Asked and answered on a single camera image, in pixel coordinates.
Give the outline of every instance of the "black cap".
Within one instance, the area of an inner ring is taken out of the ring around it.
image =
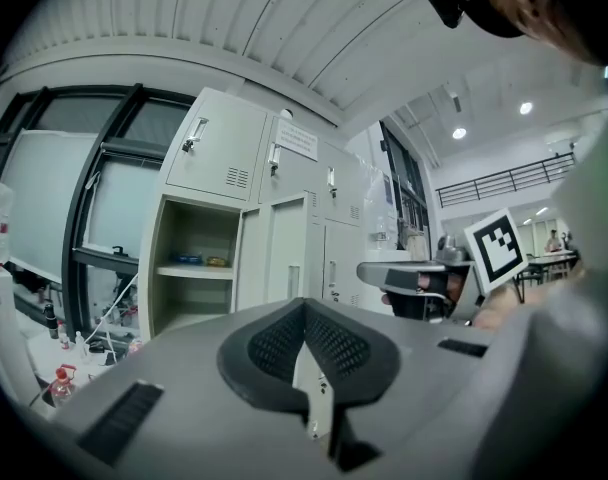
[[[444,23],[455,28],[453,11],[465,12],[473,22],[486,32],[498,37],[519,37],[522,32],[501,13],[495,10],[489,0],[429,0]]]

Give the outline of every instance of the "black slot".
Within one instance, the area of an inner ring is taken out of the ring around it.
[[[446,338],[437,344],[438,347],[450,350],[451,352],[457,352],[458,354],[466,354],[467,356],[473,357],[484,357],[487,346],[476,345],[475,343],[466,343],[465,341],[452,340]]]
[[[113,466],[162,393],[162,389],[151,384],[133,384],[80,439],[79,445]]]

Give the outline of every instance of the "cable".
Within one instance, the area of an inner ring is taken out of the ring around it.
[[[91,333],[91,335],[86,338],[84,340],[84,345],[86,345],[89,340],[95,336],[95,333],[99,330],[99,328],[102,326],[102,323],[104,323],[106,321],[106,319],[108,318],[108,316],[113,312],[113,310],[115,309],[115,307],[117,306],[117,304],[119,303],[120,300],[122,300],[122,297],[124,297],[124,294],[128,291],[128,289],[131,287],[131,285],[135,282],[135,280],[137,279],[137,277],[139,276],[139,272],[137,274],[135,274],[133,276],[133,279],[131,279],[131,281],[126,285],[126,288],[124,288],[124,290],[122,290],[122,293],[120,293],[117,296],[117,299],[115,299],[115,302],[113,302],[113,305],[109,308],[109,310],[104,314],[104,316],[100,319],[100,323],[97,324],[97,326],[95,327],[95,330]],[[108,327],[106,328],[106,340],[108,341],[108,346],[111,349],[111,352],[113,352],[113,360],[115,362],[117,362],[117,356],[115,355],[115,349],[113,348],[113,342],[111,341],[111,333],[108,330]]]

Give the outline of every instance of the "black bottle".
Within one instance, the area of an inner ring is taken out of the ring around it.
[[[44,306],[44,315],[46,316],[46,327],[48,328],[48,333],[51,336],[51,339],[59,339],[57,335],[57,318],[55,318],[53,304],[49,303]]]

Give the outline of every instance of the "railing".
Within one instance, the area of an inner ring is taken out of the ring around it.
[[[575,155],[566,153],[541,162],[533,162],[515,169],[442,187],[437,189],[437,195],[440,198],[442,208],[454,204],[469,203],[562,180],[574,166]]]

